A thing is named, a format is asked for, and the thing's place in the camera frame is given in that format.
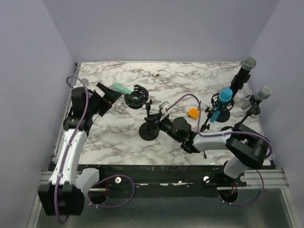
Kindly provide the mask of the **mint green microphone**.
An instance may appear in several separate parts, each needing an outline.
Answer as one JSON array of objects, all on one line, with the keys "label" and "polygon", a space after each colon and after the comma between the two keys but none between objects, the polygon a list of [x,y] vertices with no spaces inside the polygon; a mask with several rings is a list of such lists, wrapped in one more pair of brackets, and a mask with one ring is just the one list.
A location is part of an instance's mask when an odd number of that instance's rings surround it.
[{"label": "mint green microphone", "polygon": [[123,85],[119,84],[119,83],[113,83],[111,86],[111,89],[113,91],[122,93],[123,95],[129,95],[132,91],[129,90],[128,88],[124,87]]}]

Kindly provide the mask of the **black round-base shock-mount stand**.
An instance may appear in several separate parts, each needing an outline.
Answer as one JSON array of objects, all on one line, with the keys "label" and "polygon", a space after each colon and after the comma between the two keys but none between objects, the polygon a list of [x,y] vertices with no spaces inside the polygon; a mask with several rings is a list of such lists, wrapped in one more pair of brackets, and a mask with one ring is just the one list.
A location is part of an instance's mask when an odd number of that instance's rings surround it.
[{"label": "black round-base shock-mount stand", "polygon": [[[145,106],[147,112],[150,112],[152,100],[148,100],[149,92],[143,86],[134,85],[133,91],[129,95],[124,96],[125,103],[131,109],[140,109]],[[139,136],[145,141],[155,140],[159,135],[159,131],[154,132],[146,132],[145,131],[145,123],[143,123],[139,128]]]}]

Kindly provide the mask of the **black tripod shock-mount stand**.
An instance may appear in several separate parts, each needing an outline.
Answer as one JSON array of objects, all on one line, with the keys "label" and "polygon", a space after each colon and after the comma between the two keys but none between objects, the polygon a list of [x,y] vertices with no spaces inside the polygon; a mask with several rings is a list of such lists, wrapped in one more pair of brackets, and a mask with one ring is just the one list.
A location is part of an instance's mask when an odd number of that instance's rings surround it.
[{"label": "black tripod shock-mount stand", "polygon": [[214,113],[214,106],[217,102],[217,99],[218,99],[218,95],[219,93],[216,93],[212,96],[211,98],[211,108],[207,107],[205,109],[205,112],[207,113],[207,117],[206,117],[206,120],[205,122],[200,125],[200,121],[198,121],[198,132],[201,134],[203,133],[205,130],[209,130],[210,128],[210,118],[213,116],[213,113]]}]

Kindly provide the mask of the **blue microphone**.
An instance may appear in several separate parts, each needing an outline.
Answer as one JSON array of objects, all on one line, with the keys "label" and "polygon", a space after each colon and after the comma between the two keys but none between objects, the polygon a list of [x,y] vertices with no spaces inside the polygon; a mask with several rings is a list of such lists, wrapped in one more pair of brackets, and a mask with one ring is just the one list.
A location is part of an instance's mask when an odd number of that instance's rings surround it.
[{"label": "blue microphone", "polygon": [[213,116],[210,118],[211,123],[217,120],[225,105],[231,100],[232,95],[233,91],[230,88],[224,88],[222,91],[220,91],[217,102],[214,106]]}]

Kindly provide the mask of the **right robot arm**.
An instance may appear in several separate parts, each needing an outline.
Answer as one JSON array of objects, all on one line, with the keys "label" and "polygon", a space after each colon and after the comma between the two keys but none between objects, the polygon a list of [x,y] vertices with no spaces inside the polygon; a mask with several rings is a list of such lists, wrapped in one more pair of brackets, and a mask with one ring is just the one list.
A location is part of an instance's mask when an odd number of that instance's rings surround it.
[{"label": "right robot arm", "polygon": [[145,141],[155,140],[163,131],[188,153],[200,153],[208,150],[228,150],[233,158],[224,163],[218,180],[224,186],[235,182],[236,178],[248,169],[260,169],[267,152],[269,141],[242,123],[216,134],[199,135],[191,129],[184,117],[170,120],[162,114],[145,117],[145,123],[139,128],[139,136]]}]

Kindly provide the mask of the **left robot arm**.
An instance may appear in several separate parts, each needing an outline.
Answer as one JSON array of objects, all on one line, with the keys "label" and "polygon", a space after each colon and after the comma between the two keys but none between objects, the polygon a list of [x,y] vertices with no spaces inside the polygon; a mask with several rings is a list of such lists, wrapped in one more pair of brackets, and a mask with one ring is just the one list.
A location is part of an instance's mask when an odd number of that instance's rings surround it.
[{"label": "left robot arm", "polygon": [[38,188],[38,196],[48,216],[79,216],[83,212],[85,195],[92,186],[99,188],[105,183],[105,175],[95,168],[87,168],[77,176],[83,146],[93,125],[93,117],[103,116],[113,103],[122,96],[105,85],[97,87],[104,92],[100,96],[85,86],[71,91],[72,106],[63,122],[63,146],[57,164],[46,184]]}]

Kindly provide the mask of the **white pipe elbow fitting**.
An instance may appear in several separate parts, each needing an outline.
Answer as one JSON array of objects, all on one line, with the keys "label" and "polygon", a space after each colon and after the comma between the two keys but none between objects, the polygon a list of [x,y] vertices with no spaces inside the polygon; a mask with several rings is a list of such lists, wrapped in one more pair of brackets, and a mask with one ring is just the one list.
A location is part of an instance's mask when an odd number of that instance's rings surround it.
[{"label": "white pipe elbow fitting", "polygon": [[160,75],[160,73],[156,70],[152,71],[152,75],[155,77],[158,77]]}]

